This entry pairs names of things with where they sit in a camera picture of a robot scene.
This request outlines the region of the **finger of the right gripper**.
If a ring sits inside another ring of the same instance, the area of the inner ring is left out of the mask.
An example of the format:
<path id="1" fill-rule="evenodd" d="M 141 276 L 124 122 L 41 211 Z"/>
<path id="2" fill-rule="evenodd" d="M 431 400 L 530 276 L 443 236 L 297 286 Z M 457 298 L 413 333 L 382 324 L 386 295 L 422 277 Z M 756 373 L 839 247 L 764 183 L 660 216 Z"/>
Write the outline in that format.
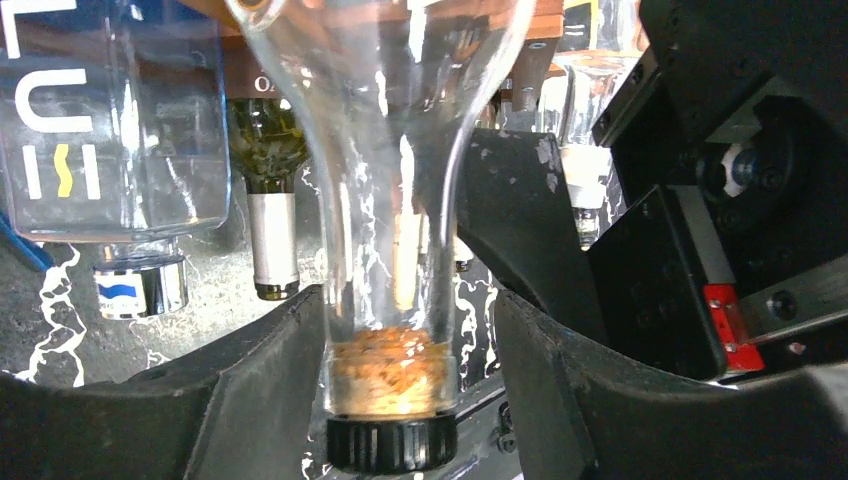
<path id="1" fill-rule="evenodd" d="M 475 130 L 457 184 L 457 221 L 460 239 L 504 287 L 606 343 L 553 135 Z"/>

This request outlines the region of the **clear bottle black cap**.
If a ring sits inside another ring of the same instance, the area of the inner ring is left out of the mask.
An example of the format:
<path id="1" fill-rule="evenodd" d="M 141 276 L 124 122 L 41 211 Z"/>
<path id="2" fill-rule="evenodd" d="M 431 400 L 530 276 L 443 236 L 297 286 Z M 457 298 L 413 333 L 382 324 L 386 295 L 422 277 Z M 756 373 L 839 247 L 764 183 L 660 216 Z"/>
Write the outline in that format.
<path id="1" fill-rule="evenodd" d="M 458 448 L 455 193 L 531 1 L 232 1 L 291 104 L 320 190 L 326 453 L 358 475 Z"/>

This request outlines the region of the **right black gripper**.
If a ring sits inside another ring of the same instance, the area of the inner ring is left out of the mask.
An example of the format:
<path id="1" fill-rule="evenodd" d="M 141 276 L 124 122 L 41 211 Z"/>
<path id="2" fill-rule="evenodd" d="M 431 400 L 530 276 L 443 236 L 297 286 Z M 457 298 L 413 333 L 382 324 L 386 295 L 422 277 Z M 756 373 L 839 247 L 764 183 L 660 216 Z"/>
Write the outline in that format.
<path id="1" fill-rule="evenodd" d="M 847 5 L 645 1 L 593 133 L 626 205 L 590 248 L 608 346 L 696 380 L 847 359 Z"/>

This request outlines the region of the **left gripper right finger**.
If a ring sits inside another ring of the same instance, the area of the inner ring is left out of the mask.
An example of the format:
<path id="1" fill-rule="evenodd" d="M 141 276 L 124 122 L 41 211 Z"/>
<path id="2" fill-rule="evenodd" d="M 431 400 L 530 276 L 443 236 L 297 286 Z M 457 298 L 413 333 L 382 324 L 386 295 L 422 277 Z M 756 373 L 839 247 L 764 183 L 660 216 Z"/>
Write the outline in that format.
<path id="1" fill-rule="evenodd" d="M 847 368 L 739 389 L 669 374 L 503 292 L 496 336 L 528 479 L 843 479 Z"/>

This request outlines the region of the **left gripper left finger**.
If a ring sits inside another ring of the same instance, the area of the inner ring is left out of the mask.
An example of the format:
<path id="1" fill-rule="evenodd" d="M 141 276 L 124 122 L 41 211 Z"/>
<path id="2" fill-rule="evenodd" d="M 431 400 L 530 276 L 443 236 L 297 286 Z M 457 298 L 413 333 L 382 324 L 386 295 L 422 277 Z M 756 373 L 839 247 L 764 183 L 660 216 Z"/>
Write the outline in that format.
<path id="1" fill-rule="evenodd" d="M 5 479 L 298 479 L 324 349 L 312 285 L 122 383 L 1 378 Z"/>

